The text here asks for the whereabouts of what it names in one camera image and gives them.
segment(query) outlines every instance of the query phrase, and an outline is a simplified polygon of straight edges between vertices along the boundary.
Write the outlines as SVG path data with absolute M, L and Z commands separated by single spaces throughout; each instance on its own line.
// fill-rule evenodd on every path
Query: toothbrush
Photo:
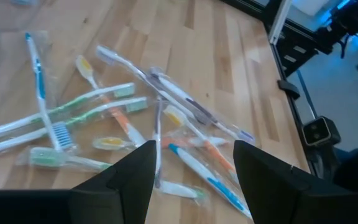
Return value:
M 223 138 L 209 137 L 209 141 L 215 146 L 227 144 L 227 141 Z M 203 140 L 200 138 L 182 138 L 175 139 L 164 137 L 161 139 L 161 148 L 168 147 L 169 144 L 175 144 L 180 147 L 202 147 L 204 146 Z M 135 149 L 135 145 L 132 142 L 124 141 L 117 137 L 105 137 L 95 139 L 92 143 L 93 147 L 102 150 L 120 150 L 120 149 Z
M 60 168 L 70 164 L 91 168 L 96 172 L 102 172 L 112 164 L 100 162 L 79 156 L 58 153 L 47 147 L 36 147 L 30 150 L 29 165 L 49 168 Z M 180 184 L 161 180 L 161 189 L 166 194 L 188 198 L 203 198 L 206 195 L 200 190 L 193 190 Z
M 130 70 L 132 70 L 133 73 L 137 75 L 138 78 L 146 82 L 150 87 L 152 87 L 159 95 L 163 96 L 165 99 L 167 99 L 171 104 L 178 107 L 180 110 L 182 110 L 187 116 L 189 116 L 192 119 L 197 119 L 198 121 L 200 118 L 196 118 L 196 116 L 188 110 L 186 107 L 184 107 L 182 104 L 180 104 L 176 99 L 174 99 L 171 95 L 169 95 L 166 91 L 161 89 L 159 86 L 154 85 L 149 81 L 149 76 L 146 75 L 141 69 L 137 68 L 132 62 L 128 61 L 127 59 L 123 58 L 122 56 L 118 55 L 116 52 L 103 47 L 101 45 L 96 47 L 96 56 L 99 57 L 102 61 L 105 63 L 112 65 L 114 62 L 119 62 L 126 67 L 128 67 Z
M 71 140 L 70 133 L 67 131 L 64 123 L 55 123 L 52 125 L 52 122 L 48 116 L 47 104 L 45 102 L 44 75 L 37 48 L 35 47 L 34 40 L 28 32 L 25 33 L 25 39 L 29 47 L 31 62 L 35 75 L 38 107 L 42 121 L 44 122 L 44 125 L 49 133 L 49 138 L 52 141 L 55 150 L 58 152 L 63 152 L 64 149 L 72 147 L 74 143 Z
M 121 96 L 133 95 L 135 92 L 135 84 L 134 83 L 125 83 L 122 85 L 111 86 L 108 88 L 98 89 L 95 91 L 91 91 L 89 93 L 85 93 L 84 95 L 81 95 L 64 105 L 61 105 L 59 107 L 56 107 L 56 108 L 50 110 L 48 112 L 49 116 L 58 114 L 58 113 L 61 113 L 64 111 L 68 111 L 71 108 L 74 108 L 78 105 L 83 104 L 84 102 L 86 102 L 87 100 L 89 100 L 90 98 L 92 98 L 94 96 L 98 96 L 98 95 L 102 95 L 102 94 L 110 93 L 110 92 L 113 92 L 114 96 L 116 98 L 119 98 Z M 32 123 L 36 123 L 36 122 L 40 121 L 40 119 L 41 119 L 41 115 L 38 113 L 38 114 L 30 115 L 26 118 L 18 119 L 17 121 L 11 122 L 9 124 L 1 125 L 0 126 L 0 134 L 6 133 L 8 131 L 12 131 L 13 129 L 21 128 L 23 126 L 26 126 L 26 125 L 29 125 Z
M 94 71 L 92 69 L 92 66 L 88 63 L 88 61 L 82 55 L 79 55 L 75 60 L 75 64 L 77 66 L 77 69 L 80 71 L 82 77 L 87 79 L 87 81 L 91 84 L 91 86 L 95 90 L 99 89 L 99 86 L 98 84 L 96 84 L 93 77 Z M 101 99 L 105 103 L 110 102 L 110 99 L 107 96 L 101 95 Z M 125 131 L 128 138 L 135 144 L 135 147 L 140 147 L 146 142 L 146 140 L 143 138 L 141 133 L 138 130 L 136 130 L 136 128 L 133 127 L 133 125 L 131 125 L 128 118 L 122 113 L 122 111 L 119 108 L 111 108 L 109 112 L 118 121 L 119 125 Z
M 178 108 L 168 105 L 164 110 L 164 113 L 178 126 L 187 126 L 190 128 L 200 139 L 203 140 L 204 147 L 207 151 L 215 157 L 216 160 L 230 173 L 232 179 L 238 183 L 236 170 L 234 166 L 221 154 L 219 149 L 213 145 L 208 137 L 206 137 L 201 131 L 199 131 L 194 124 L 192 124 Z
M 155 178 L 154 186 L 156 188 L 161 187 L 161 111 L 162 111 L 162 98 L 157 96 L 157 107 L 155 109 L 154 119 L 154 133 L 153 139 L 155 140 L 155 149 L 157 151 L 157 158 L 155 160 Z
M 91 118 L 94 118 L 97 115 L 100 115 L 103 111 L 106 111 L 110 108 L 119 107 L 119 106 L 125 106 L 127 113 L 141 110 L 141 109 L 147 108 L 147 98 L 146 97 L 131 98 L 128 100 L 114 101 L 114 102 L 108 103 L 106 105 L 101 105 L 97 108 L 89 110 L 86 113 L 83 113 L 82 115 L 79 115 L 77 117 L 74 117 L 74 118 L 71 118 L 71 119 L 65 121 L 65 125 L 70 128 L 70 127 L 74 126 L 75 124 L 83 123 L 85 121 L 90 120 Z M 29 141 L 33 141 L 35 139 L 41 138 L 42 136 L 44 136 L 47 133 L 48 133 L 48 131 L 46 130 L 46 128 L 41 128 L 41 129 L 38 129 L 31 133 L 27 133 L 27 134 L 21 135 L 16 138 L 12 138 L 7 141 L 0 142 L 0 152 L 7 148 L 14 147 L 14 146 L 23 144 L 25 142 L 29 142 Z
M 195 159 L 192 155 L 187 153 L 182 148 L 170 144 L 169 148 L 193 171 L 195 171 L 202 179 L 204 179 L 213 189 L 219 192 L 227 201 L 230 202 L 238 211 L 243 213 L 252 219 L 251 213 L 248 210 L 245 203 L 241 202 L 241 199 L 229 188 L 227 188 L 224 183 L 222 183 L 206 166 L 204 166 L 200 161 Z
M 157 107 L 155 109 L 154 119 L 154 133 L 155 148 L 157 151 L 157 158 L 155 160 L 155 178 L 154 187 L 161 190 L 163 193 L 176 195 L 179 197 L 186 197 L 197 199 L 198 197 L 205 197 L 205 194 L 200 190 L 186 187 L 182 184 L 168 182 L 161 179 L 161 112 L 162 112 L 162 97 L 157 96 Z
M 165 79 L 164 77 L 166 77 L 166 74 L 163 74 L 161 69 L 153 67 L 150 69 L 149 73 L 150 76 L 155 81 L 163 85 L 168 90 L 172 91 L 174 94 L 176 94 L 176 96 L 179 96 L 182 100 L 189 102 L 199 111 L 201 111 L 207 118 L 209 118 L 216 127 L 224 131 L 226 134 L 230 135 L 232 138 L 241 139 L 252 143 L 255 142 L 255 138 L 251 134 L 243 130 L 240 130 L 238 133 L 235 133 L 234 131 L 230 130 L 225 125 L 223 125 L 218 119 L 216 119 L 212 115 L 212 113 L 210 113 L 206 108 L 204 108 L 199 103 L 197 103 L 188 93 L 183 91 L 179 86 L 170 82 L 168 79 Z
M 79 156 L 59 153 L 47 147 L 35 147 L 30 150 L 29 164 L 42 167 L 59 168 L 70 164 L 81 165 L 101 172 L 112 164 Z

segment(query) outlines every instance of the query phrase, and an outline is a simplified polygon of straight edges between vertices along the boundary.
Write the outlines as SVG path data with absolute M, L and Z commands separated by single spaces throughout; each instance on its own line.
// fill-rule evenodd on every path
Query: wood grain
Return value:
M 45 51 L 53 65 L 48 68 L 48 74 L 53 74 L 49 83 L 51 105 L 91 90 L 75 69 L 73 61 L 78 54 L 91 62 L 104 86 L 134 82 L 136 96 L 155 96 L 125 68 L 98 60 L 94 51 L 102 44 L 144 70 L 161 67 L 202 104 L 252 133 L 257 146 L 308 170 L 287 98 L 276 85 L 279 74 L 260 21 L 218 0 L 45 0 L 29 24 L 26 29 L 48 31 Z M 0 124 L 4 124 L 36 113 L 37 103 L 22 33 L 0 34 L 0 49 Z M 153 106 L 129 116 L 148 139 L 153 118 Z M 165 133 L 172 130 L 167 118 L 162 123 Z M 72 134 L 81 156 L 114 163 L 127 154 L 92 148 L 94 138 L 126 138 L 108 116 L 80 125 Z M 50 143 L 44 138 L 0 154 L 0 189 L 71 188 L 94 175 L 70 168 L 15 165 L 21 153 L 34 145 Z M 229 156 L 231 147 L 232 143 L 223 149 Z M 209 201 L 200 207 L 153 192 L 147 223 L 252 223 L 170 151 L 163 152 L 163 178 L 207 189 Z

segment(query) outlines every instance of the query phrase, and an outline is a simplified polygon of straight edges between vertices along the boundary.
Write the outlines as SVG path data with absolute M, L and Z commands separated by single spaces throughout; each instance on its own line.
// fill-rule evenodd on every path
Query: blue bristles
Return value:
M 64 122 L 57 122 L 52 126 L 59 141 L 60 147 L 63 150 L 74 146 L 74 142 L 71 139 L 70 132 L 68 131 Z

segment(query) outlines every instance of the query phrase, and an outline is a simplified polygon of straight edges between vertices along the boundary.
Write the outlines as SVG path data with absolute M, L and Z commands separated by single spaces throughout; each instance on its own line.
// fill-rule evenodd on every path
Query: blue toothbrush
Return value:
M 70 133 L 68 132 L 64 122 L 52 124 L 52 122 L 50 121 L 47 111 L 47 104 L 45 102 L 44 73 L 41 61 L 39 59 L 34 40 L 28 32 L 25 33 L 25 39 L 29 47 L 32 69 L 35 75 L 35 88 L 37 91 L 40 115 L 45 127 L 48 130 L 49 138 L 52 141 L 55 150 L 58 152 L 62 152 L 64 149 L 74 146 L 74 143 L 71 140 Z
M 225 186 L 216 176 L 199 160 L 194 158 L 192 155 L 187 153 L 182 148 L 170 144 L 169 148 L 176 154 L 178 157 L 188 165 L 193 171 L 195 171 L 202 179 L 212 186 L 219 194 L 221 194 L 227 201 L 230 202 L 238 211 L 243 213 L 252 219 L 249 209 L 246 207 L 246 203 L 242 200 L 228 187 Z

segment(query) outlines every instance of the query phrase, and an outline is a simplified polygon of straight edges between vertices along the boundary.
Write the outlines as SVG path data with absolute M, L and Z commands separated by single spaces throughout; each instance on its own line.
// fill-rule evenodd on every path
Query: blue light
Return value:
M 351 1 L 351 0 L 344 0 L 343 2 L 339 3 L 337 8 L 342 9 L 349 1 Z
M 351 0 L 343 0 L 341 3 L 338 4 L 337 8 L 342 9 L 347 3 L 349 3 L 349 1 Z M 331 9 L 324 12 L 323 15 L 319 18 L 319 21 L 322 23 L 321 25 L 327 26 L 328 24 L 330 24 L 332 22 L 331 20 L 329 20 L 330 17 Z

